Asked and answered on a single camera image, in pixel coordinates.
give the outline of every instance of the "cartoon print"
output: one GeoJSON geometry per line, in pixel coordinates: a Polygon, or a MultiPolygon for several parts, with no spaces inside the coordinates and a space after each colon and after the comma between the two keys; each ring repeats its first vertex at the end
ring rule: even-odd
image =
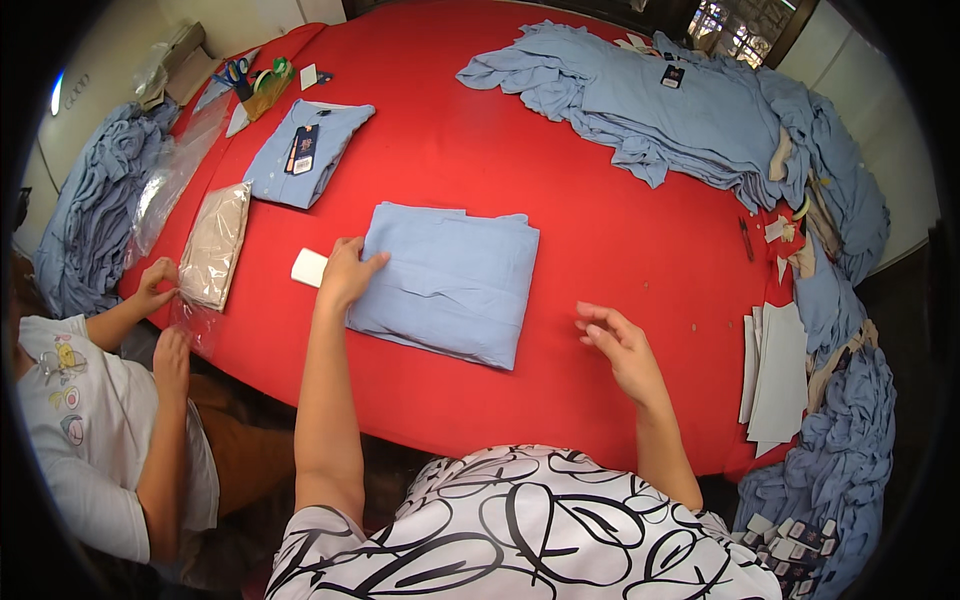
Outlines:
{"type": "Polygon", "coordinates": [[[61,402],[66,402],[67,408],[76,410],[77,405],[80,404],[80,390],[77,389],[77,386],[72,385],[62,392],[53,392],[48,400],[54,405],[55,409],[60,408],[61,402]]]}
{"type": "Polygon", "coordinates": [[[53,372],[57,372],[60,374],[60,384],[65,385],[67,381],[86,371],[86,359],[73,347],[65,342],[56,342],[54,347],[57,349],[56,351],[47,351],[40,354],[39,362],[48,377],[53,372]]]}
{"type": "Polygon", "coordinates": [[[60,429],[63,435],[73,445],[80,445],[84,442],[84,420],[80,415],[67,415],[60,422],[60,429]]]}

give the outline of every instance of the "woman's hand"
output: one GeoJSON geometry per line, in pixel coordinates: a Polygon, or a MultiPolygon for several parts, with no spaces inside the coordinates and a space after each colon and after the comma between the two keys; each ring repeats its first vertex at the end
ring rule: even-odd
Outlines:
{"type": "Polygon", "coordinates": [[[154,350],[154,382],[160,402],[183,402],[190,389],[190,336],[177,327],[160,333],[154,350]]]}
{"type": "Polygon", "coordinates": [[[362,250],[363,237],[342,237],[336,241],[317,292],[317,310],[338,316],[346,313],[349,306],[367,291],[373,274],[390,260],[389,252],[381,252],[367,262],[361,262],[362,250]]]}
{"type": "Polygon", "coordinates": [[[166,256],[158,258],[153,265],[145,269],[140,276],[140,287],[133,295],[142,317],[154,313],[160,306],[169,302],[178,291],[178,282],[177,265],[166,256]],[[172,283],[173,287],[166,292],[160,292],[156,287],[164,280],[172,283]]]}
{"type": "Polygon", "coordinates": [[[647,408],[664,402],[669,405],[670,397],[660,367],[643,329],[606,306],[577,302],[577,313],[584,319],[574,324],[586,333],[580,341],[596,346],[610,359],[613,377],[620,389],[635,403],[647,408]]]}

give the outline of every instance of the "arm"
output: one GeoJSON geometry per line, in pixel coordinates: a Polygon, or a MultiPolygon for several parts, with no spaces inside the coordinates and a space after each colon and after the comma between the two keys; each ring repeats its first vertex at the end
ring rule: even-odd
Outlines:
{"type": "Polygon", "coordinates": [[[580,341],[607,355],[616,383],[636,405],[636,474],[691,512],[701,510],[700,485],[643,329],[612,308],[577,302],[577,312],[584,320],[575,324],[587,334],[580,341]]]}
{"type": "Polygon", "coordinates": [[[177,287],[158,292],[156,286],[166,279],[177,285],[177,267],[169,258],[159,258],[140,276],[140,287],[128,299],[107,312],[86,320],[86,334],[90,341],[103,351],[113,352],[120,348],[127,334],[141,319],[166,304],[176,293],[177,287]]]}
{"type": "Polygon", "coordinates": [[[296,510],[324,504],[363,522],[363,452],[350,390],[344,318],[370,277],[386,264],[382,253],[358,257],[363,238],[341,238],[326,263],[310,327],[294,432],[296,510]]]}
{"type": "Polygon", "coordinates": [[[154,381],[158,396],[154,431],[136,496],[147,522],[151,559],[172,563],[180,548],[190,385],[190,342],[183,331],[169,328],[160,334],[154,352],[154,381]]]}

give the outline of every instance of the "red table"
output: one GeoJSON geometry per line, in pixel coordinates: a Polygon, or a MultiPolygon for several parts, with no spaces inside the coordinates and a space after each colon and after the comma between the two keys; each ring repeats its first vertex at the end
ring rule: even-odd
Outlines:
{"type": "MultiPolygon", "coordinates": [[[[607,360],[577,341],[574,303],[589,300],[619,308],[646,330],[694,471],[738,478],[754,465],[755,450],[736,422],[742,316],[763,302],[770,266],[747,260],[737,217],[747,220],[758,250],[761,217],[751,217],[732,193],[676,173],[652,190],[610,165],[611,148],[581,139],[569,124],[548,121],[517,96],[454,79],[470,57],[509,45],[520,36],[517,27],[544,18],[587,25],[607,40],[625,35],[543,7],[434,1],[389,5],[334,27],[307,25],[266,44],[253,70],[282,55],[297,67],[316,62],[335,77],[306,91],[294,82],[258,121],[214,144],[153,254],[121,281],[121,295],[135,290],[156,257],[179,261],[204,193],[242,179],[295,99],[373,104],[376,114],[311,209],[253,202],[211,362],[296,405],[316,294],[290,278],[301,248],[329,253],[337,237],[362,234],[382,201],[461,207],[476,216],[523,212],[540,229],[540,249],[516,369],[351,331],[361,428],[451,456],[540,443],[634,468],[633,407],[607,360]]],[[[166,326],[167,309],[151,320],[166,326]]],[[[781,460],[785,450],[761,461],[781,460]]]]}

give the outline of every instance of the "pen holder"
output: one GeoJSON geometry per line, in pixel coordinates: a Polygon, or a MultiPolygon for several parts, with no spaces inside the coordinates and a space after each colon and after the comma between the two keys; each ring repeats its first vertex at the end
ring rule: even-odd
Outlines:
{"type": "Polygon", "coordinates": [[[271,76],[257,87],[253,95],[247,100],[242,100],[243,108],[251,121],[259,119],[260,115],[273,106],[287,85],[294,80],[296,71],[287,59],[274,60],[274,67],[271,76]]]}

